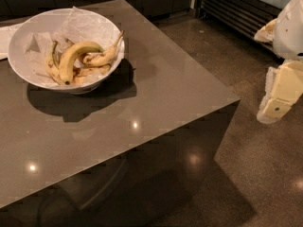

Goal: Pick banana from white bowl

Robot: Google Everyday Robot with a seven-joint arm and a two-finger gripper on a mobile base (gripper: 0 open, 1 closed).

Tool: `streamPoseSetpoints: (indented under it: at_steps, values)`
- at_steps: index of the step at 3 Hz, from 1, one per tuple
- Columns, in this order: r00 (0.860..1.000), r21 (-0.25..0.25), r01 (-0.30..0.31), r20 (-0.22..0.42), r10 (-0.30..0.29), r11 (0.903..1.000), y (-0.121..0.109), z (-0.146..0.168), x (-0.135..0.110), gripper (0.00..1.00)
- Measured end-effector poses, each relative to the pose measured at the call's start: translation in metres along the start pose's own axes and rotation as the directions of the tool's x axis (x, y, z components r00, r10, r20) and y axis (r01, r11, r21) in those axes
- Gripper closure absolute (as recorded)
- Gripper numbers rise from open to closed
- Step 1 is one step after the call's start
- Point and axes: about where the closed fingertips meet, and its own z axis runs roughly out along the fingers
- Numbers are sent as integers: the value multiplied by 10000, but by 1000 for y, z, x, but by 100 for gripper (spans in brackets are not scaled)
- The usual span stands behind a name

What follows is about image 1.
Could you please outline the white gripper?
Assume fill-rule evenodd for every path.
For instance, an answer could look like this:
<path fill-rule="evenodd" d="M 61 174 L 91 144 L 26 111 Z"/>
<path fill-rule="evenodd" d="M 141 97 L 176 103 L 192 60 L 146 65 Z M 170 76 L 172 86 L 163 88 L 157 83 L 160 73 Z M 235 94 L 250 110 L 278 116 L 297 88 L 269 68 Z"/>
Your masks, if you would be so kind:
<path fill-rule="evenodd" d="M 259 122 L 272 124 L 303 95 L 303 0 L 290 0 L 276 19 L 256 32 L 254 40 L 273 42 L 274 52 L 286 60 L 278 68 L 268 69 L 265 96 L 257 113 Z"/>

